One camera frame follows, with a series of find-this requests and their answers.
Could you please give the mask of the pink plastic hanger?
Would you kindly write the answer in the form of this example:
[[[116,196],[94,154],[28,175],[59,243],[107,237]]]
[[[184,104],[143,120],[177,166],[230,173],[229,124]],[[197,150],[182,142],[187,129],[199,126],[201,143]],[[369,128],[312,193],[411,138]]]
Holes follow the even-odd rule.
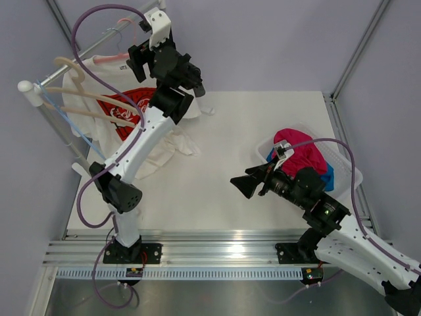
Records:
[[[109,28],[109,30],[114,31],[116,34],[118,34],[120,36],[120,39],[117,41],[116,43],[116,48],[118,49],[118,53],[116,55],[112,55],[112,56],[96,56],[93,58],[93,62],[95,64],[101,64],[101,63],[112,63],[112,62],[117,62],[117,61],[122,61],[124,59],[127,59],[129,57],[128,53],[123,53],[121,48],[120,48],[120,44],[122,42],[122,34],[119,30],[117,30],[116,28]]]

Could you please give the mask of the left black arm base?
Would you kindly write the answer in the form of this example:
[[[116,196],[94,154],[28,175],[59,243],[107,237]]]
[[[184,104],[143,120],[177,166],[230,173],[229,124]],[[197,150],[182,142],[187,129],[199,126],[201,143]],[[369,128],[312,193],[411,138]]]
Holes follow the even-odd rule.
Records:
[[[161,263],[162,247],[160,243],[137,243],[126,248],[115,242],[107,246],[103,263],[158,265]]]

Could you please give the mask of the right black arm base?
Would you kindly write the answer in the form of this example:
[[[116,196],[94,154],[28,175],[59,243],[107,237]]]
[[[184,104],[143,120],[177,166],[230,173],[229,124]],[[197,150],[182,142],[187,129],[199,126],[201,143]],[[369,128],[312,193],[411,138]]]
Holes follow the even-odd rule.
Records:
[[[299,243],[277,243],[275,245],[279,264],[319,264],[313,249]]]

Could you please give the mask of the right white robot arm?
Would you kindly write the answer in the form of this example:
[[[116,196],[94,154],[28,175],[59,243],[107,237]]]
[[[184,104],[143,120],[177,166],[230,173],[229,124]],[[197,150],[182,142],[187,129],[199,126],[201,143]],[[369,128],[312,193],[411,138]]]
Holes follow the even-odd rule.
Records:
[[[311,167],[290,177],[274,163],[252,167],[230,180],[246,198],[274,192],[303,210],[309,229],[296,244],[277,244],[309,262],[336,265],[371,285],[400,315],[420,314],[420,263],[393,249],[360,225],[357,218],[324,191],[324,182]]]

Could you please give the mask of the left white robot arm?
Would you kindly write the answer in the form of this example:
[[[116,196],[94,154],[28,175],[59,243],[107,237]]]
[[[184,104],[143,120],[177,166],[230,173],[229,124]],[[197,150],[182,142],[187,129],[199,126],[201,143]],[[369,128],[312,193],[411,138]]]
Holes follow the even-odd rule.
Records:
[[[92,163],[89,173],[113,216],[115,236],[103,252],[103,263],[158,264],[162,246],[142,242],[136,223],[142,192],[132,182],[153,148],[181,121],[194,97],[201,97],[205,90],[200,69],[191,64],[190,55],[176,50],[171,39],[158,45],[133,46],[128,53],[127,64],[138,81],[145,79],[143,66],[147,65],[157,88],[145,118],[104,164]]]

